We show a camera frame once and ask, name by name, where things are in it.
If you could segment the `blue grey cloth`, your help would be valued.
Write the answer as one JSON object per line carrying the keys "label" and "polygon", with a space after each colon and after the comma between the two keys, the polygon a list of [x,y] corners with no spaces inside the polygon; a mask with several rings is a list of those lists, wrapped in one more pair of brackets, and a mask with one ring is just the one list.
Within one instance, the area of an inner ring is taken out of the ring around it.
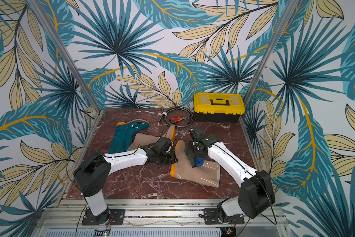
{"label": "blue grey cloth", "polygon": [[204,164],[204,159],[202,159],[202,158],[194,158],[192,167],[193,168],[199,167],[199,166],[202,166],[203,164]]}

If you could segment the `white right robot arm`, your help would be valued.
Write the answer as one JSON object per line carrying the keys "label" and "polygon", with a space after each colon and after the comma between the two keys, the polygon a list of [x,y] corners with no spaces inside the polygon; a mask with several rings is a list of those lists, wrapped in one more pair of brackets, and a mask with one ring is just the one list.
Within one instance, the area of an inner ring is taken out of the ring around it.
{"label": "white right robot arm", "polygon": [[220,222],[229,222],[240,214],[254,219],[272,207],[275,195],[266,171],[257,171],[241,161],[223,142],[213,135],[207,136],[199,126],[190,129],[189,133],[192,141],[185,153],[192,167],[198,167],[203,158],[209,157],[225,169],[240,188],[238,197],[225,199],[217,205]]}

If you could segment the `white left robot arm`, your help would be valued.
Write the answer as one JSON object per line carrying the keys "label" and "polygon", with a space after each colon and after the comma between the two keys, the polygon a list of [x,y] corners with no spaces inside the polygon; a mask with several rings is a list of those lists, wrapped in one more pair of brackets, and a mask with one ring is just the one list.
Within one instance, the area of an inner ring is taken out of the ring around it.
{"label": "white left robot arm", "polygon": [[94,217],[107,217],[110,213],[102,189],[109,175],[133,166],[157,164],[172,165],[177,162],[173,142],[160,137],[155,143],[115,154],[91,154],[74,171],[77,187],[85,198]]}

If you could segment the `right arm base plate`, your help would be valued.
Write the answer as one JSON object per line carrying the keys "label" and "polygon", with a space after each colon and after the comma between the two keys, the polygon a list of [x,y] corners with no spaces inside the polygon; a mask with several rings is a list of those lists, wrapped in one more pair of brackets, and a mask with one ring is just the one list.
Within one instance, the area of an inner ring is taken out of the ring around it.
{"label": "right arm base plate", "polygon": [[220,211],[218,208],[205,208],[203,212],[203,214],[199,214],[199,217],[205,220],[206,225],[238,225],[245,223],[242,214],[227,216],[224,211]]}

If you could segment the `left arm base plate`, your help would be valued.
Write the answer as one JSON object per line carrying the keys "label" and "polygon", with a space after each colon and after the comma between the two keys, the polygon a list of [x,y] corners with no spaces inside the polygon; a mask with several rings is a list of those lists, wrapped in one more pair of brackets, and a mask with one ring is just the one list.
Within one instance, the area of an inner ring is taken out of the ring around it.
{"label": "left arm base plate", "polygon": [[88,208],[84,214],[82,225],[121,226],[123,225],[124,217],[124,209],[107,209],[102,214],[94,216],[92,211]]}

